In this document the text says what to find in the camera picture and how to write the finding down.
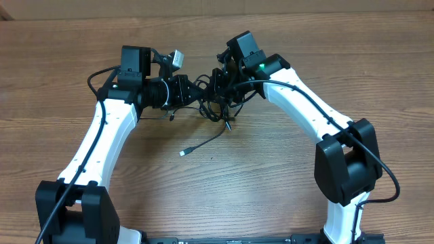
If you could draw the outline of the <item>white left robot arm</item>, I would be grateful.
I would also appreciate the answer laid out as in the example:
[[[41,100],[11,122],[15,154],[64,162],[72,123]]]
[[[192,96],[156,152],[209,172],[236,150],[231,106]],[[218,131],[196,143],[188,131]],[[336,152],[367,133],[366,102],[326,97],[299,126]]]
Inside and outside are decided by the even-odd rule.
[[[145,79],[113,71],[95,91],[94,118],[75,156],[57,180],[38,185],[36,242],[146,243],[144,232],[121,225],[109,196],[119,154],[144,108],[176,110],[204,94],[185,75]]]

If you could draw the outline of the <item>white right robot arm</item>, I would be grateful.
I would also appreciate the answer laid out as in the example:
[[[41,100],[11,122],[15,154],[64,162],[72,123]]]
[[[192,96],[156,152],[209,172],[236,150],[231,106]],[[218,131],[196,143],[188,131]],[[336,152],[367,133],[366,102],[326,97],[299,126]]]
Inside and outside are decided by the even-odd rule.
[[[378,143],[372,124],[353,121],[326,104],[298,77],[280,55],[263,51],[217,56],[208,91],[222,105],[241,106],[252,96],[282,109],[315,145],[315,181],[328,200],[327,220],[317,234],[292,234],[289,243],[384,243],[382,234],[361,230],[363,206],[382,177]]]

